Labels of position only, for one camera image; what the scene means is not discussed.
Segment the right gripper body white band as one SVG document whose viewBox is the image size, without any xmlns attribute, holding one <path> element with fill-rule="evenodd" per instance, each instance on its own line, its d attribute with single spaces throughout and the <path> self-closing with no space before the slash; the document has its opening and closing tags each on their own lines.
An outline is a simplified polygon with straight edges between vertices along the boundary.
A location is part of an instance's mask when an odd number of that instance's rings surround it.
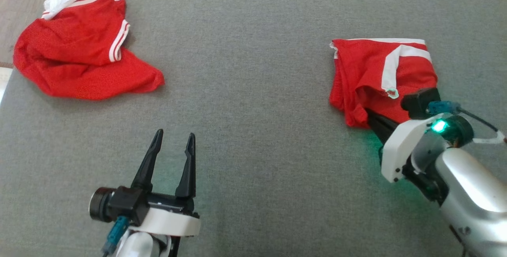
<svg viewBox="0 0 507 257">
<path fill-rule="evenodd" d="M 390 183 L 402 178 L 401 169 L 435 119 L 408 120 L 396 127 L 385 142 L 381 173 Z"/>
</svg>

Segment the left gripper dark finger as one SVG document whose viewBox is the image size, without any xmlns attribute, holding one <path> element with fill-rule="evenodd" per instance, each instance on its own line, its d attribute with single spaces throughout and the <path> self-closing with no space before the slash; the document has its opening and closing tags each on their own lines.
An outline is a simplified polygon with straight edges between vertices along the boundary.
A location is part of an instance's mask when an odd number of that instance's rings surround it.
<svg viewBox="0 0 507 257">
<path fill-rule="evenodd" d="M 152 191 L 152 176 L 154 172 L 154 166 L 157 160 L 157 155 L 161 149 L 163 140 L 163 129 L 158 129 L 154 138 L 145 153 L 143 161 L 138 168 L 138 171 L 132 181 L 132 188 L 136 190 L 143 190 L 145 192 Z"/>
<path fill-rule="evenodd" d="M 193 199 L 196 197 L 196 137 L 189 134 L 185 148 L 186 161 L 183 173 L 176 187 L 175 196 L 179 199 Z"/>
</svg>

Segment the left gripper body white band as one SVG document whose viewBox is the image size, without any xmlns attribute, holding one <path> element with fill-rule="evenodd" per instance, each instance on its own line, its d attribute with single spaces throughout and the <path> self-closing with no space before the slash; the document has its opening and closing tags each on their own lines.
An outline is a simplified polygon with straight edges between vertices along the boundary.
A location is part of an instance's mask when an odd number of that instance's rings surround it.
<svg viewBox="0 0 507 257">
<path fill-rule="evenodd" d="M 147 201 L 150 208 L 143 223 L 131 226 L 131 230 L 176 237 L 199 235 L 201 219 L 194 210 L 192 198 L 184 200 L 168 194 L 150 194 Z"/>
</svg>

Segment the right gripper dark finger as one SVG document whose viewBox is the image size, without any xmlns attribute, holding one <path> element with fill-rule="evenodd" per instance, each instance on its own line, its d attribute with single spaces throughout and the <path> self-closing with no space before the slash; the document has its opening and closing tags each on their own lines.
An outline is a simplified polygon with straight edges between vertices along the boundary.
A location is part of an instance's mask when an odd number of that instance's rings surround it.
<svg viewBox="0 0 507 257">
<path fill-rule="evenodd" d="M 376 113 L 371 109 L 365 109 L 367 114 L 367 124 L 370 129 L 375 133 L 382 144 L 393 134 L 395 129 L 398 127 L 398 123 L 388 117 Z"/>
</svg>

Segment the red shorts white trim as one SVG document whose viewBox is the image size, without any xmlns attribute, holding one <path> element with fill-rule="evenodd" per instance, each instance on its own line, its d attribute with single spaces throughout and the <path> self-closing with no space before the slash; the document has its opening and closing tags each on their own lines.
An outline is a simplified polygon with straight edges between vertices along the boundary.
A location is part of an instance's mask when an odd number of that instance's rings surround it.
<svg viewBox="0 0 507 257">
<path fill-rule="evenodd" d="M 409 116 L 402 97 L 438 84 L 423 39 L 334 39 L 330 46 L 335 76 L 329 102 L 350 127 L 368 128 L 368 109 L 403 123 Z"/>
</svg>

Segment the red jersey number 23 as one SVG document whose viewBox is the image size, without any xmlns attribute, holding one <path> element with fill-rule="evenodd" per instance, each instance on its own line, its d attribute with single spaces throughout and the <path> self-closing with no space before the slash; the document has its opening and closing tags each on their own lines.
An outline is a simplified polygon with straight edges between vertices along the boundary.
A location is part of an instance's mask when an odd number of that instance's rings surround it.
<svg viewBox="0 0 507 257">
<path fill-rule="evenodd" d="M 15 67 L 43 93 L 100 101 L 165 83 L 162 71 L 124 46 L 126 0 L 45 0 L 43 7 L 13 53 Z"/>
</svg>

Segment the large grey sofa seat cushion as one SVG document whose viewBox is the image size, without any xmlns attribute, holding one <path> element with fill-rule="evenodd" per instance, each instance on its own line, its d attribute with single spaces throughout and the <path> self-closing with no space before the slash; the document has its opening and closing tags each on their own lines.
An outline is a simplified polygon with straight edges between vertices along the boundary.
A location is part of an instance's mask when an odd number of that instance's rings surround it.
<svg viewBox="0 0 507 257">
<path fill-rule="evenodd" d="M 128 186 L 157 129 L 155 192 L 196 135 L 200 234 L 179 257 L 461 257 L 438 207 L 380 173 L 328 103 L 337 38 L 426 41 L 445 100 L 507 131 L 507 0 L 126 0 L 152 93 L 50 97 L 17 70 L 0 104 L 0 257 L 100 257 L 88 204 Z"/>
</svg>

